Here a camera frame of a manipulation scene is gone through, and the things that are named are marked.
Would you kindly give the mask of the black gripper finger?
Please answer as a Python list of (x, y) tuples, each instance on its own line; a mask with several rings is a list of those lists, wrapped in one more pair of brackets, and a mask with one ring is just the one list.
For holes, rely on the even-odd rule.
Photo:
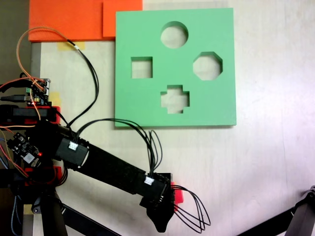
[(148, 210), (147, 216), (151, 219), (156, 230), (159, 233), (165, 233), (167, 229), (167, 225), (173, 216), (173, 211), (172, 210), (171, 211)]

